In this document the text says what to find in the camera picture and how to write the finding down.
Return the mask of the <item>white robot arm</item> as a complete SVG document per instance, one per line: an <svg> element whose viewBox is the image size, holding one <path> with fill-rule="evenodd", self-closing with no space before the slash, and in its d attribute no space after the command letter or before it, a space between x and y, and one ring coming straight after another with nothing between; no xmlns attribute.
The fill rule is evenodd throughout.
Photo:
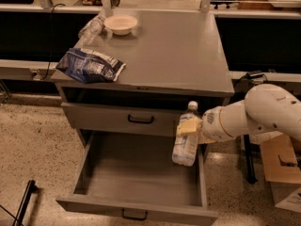
<svg viewBox="0 0 301 226"><path fill-rule="evenodd" d="M273 131L301 140L301 102L286 89L261 84L244 100L180 120L176 137L197 136L201 144Z"/></svg>

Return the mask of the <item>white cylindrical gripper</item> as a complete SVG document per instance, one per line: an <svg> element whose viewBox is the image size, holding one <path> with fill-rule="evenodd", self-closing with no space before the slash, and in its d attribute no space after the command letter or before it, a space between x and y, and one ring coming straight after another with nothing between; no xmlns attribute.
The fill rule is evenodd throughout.
<svg viewBox="0 0 301 226"><path fill-rule="evenodd" d="M198 136L199 144L211 144L215 141L228 141L233 136L224 128L222 114L226 111L225 106L217 106L207 110L202 120L193 117L180 121L177 126L177 136Z"/></svg>

